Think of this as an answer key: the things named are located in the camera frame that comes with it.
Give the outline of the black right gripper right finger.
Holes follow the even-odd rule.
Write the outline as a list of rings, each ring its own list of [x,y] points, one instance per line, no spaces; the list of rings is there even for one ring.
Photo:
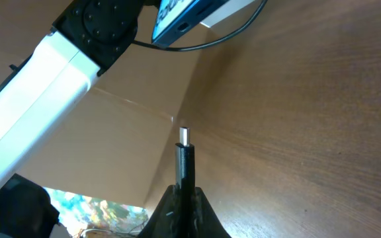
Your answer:
[[[190,237],[231,238],[200,187],[195,188],[195,195],[192,197]]]

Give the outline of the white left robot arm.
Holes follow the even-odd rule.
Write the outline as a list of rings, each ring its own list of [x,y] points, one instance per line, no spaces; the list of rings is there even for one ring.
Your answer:
[[[0,85],[0,237],[67,237],[18,169],[133,42],[142,1],[75,0]]]

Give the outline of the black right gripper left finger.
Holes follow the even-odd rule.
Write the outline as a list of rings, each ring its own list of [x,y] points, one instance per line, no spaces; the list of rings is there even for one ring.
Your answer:
[[[137,238],[179,238],[181,225],[177,186],[170,185]]]

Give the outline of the blue Galaxy smartphone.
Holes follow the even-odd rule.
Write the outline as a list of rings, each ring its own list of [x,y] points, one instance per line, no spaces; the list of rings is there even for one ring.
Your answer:
[[[161,0],[151,43],[167,48],[228,0]]]

